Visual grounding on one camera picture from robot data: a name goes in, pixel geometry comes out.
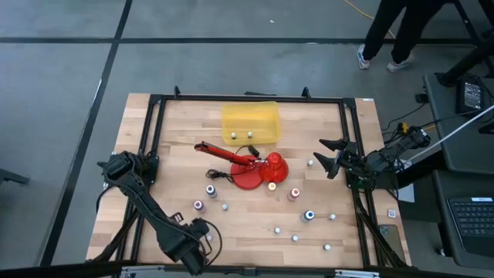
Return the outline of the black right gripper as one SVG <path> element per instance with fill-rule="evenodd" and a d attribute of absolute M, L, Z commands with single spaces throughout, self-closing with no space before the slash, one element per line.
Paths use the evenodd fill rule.
<path fill-rule="evenodd" d="M 363 160 L 357 153 L 356 142 L 347 139 L 336 141 L 319 139 L 319 142 L 331 151 L 337 151 L 335 158 L 328 158 L 317 152 L 313 153 L 318 162 L 323 166 L 328 178 L 335 178 L 341 168 L 352 172 L 363 171 Z"/>

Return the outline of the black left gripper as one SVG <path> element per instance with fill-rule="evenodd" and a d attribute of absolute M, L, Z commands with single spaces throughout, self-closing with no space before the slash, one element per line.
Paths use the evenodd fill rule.
<path fill-rule="evenodd" d="M 209 232 L 206 221 L 201 218 L 180 225 L 166 218 L 161 233 L 161 250 L 173 262 L 181 261 L 191 275 L 200 275 L 206 267 L 206 251 L 201 238 Z"/>

